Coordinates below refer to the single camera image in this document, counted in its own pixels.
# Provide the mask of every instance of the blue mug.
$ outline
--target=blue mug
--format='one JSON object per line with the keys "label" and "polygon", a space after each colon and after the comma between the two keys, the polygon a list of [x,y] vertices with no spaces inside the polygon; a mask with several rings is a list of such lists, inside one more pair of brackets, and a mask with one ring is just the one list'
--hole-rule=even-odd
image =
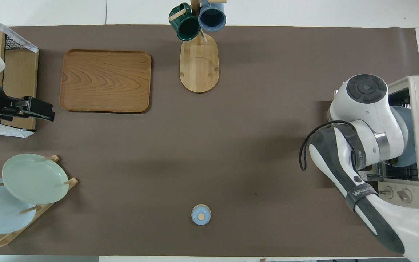
{"label": "blue mug", "polygon": [[202,0],[198,23],[203,30],[216,32],[226,25],[226,15],[224,14],[224,4],[208,3]]}

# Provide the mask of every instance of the mug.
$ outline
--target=mug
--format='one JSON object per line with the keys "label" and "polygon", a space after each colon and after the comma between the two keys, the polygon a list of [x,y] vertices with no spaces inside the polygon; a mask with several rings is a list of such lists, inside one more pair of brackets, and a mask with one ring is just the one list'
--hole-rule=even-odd
{"label": "mug", "polygon": [[185,9],[183,15],[178,16],[169,23],[172,25],[177,33],[177,37],[182,41],[189,41],[195,38],[200,32],[200,25],[198,24],[198,18],[192,14],[192,10],[188,3],[181,3],[179,6],[174,7],[169,13],[169,17],[179,13]]}
{"label": "mug", "polygon": [[226,25],[226,15],[224,14],[224,4],[208,3],[208,0],[202,0],[198,23],[206,31],[216,32]]}

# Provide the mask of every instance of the oven knob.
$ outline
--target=oven knob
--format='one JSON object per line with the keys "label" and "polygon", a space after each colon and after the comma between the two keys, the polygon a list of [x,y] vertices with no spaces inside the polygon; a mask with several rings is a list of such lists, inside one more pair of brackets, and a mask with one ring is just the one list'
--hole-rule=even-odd
{"label": "oven knob", "polygon": [[379,194],[386,195],[388,199],[391,199],[394,196],[394,191],[390,186],[386,186],[385,190],[380,190]]}
{"label": "oven knob", "polygon": [[412,202],[412,192],[409,189],[403,189],[397,191],[397,195],[406,203]]}

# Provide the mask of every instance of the wooden tray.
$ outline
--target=wooden tray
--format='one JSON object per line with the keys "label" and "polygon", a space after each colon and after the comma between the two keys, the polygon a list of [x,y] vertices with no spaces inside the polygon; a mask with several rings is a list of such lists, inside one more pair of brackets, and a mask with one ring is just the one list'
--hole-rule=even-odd
{"label": "wooden tray", "polygon": [[134,112],[149,105],[151,56],[138,51],[70,50],[59,102],[69,111]]}

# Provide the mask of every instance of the green mug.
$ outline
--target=green mug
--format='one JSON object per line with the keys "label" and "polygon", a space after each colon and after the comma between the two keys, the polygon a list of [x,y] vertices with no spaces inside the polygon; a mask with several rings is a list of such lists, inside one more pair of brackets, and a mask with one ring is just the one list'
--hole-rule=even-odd
{"label": "green mug", "polygon": [[177,33],[177,37],[182,41],[188,41],[195,38],[200,32],[200,24],[198,18],[192,14],[192,10],[188,3],[181,3],[181,5],[174,7],[169,13],[169,17],[185,10],[183,15],[178,16],[169,23],[172,25]]}

